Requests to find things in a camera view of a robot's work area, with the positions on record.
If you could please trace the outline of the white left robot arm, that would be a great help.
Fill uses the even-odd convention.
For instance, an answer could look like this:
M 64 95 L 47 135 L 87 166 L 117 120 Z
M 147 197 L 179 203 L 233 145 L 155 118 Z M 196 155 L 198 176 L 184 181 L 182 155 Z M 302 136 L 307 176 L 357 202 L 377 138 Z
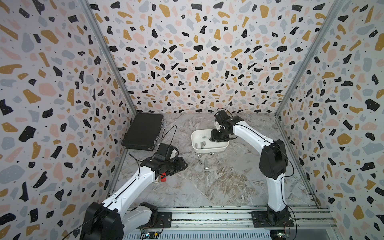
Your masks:
M 185 170 L 188 163 L 179 150 L 160 144 L 153 156 L 137 161 L 137 172 L 102 203 L 92 203 L 86 210 L 81 240 L 121 240 L 136 229 L 166 228 L 167 220 L 158 207 L 143 202 L 130 209 L 136 198 L 155 180 Z

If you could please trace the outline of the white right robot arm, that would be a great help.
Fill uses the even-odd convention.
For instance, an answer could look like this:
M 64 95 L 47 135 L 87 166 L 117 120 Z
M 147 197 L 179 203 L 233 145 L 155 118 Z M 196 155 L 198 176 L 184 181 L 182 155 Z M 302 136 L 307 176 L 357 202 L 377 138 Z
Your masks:
M 239 116 L 229 116 L 221 109 L 215 114 L 214 130 L 211 130 L 212 142 L 228 142 L 231 135 L 241 138 L 251 145 L 260 155 L 259 169 L 266 177 L 268 187 L 268 204 L 266 219 L 263 223 L 272 226 L 282 224 L 290 217 L 289 207 L 285 201 L 284 178 L 289 159 L 285 144 L 281 140 L 272 140 L 247 124 Z

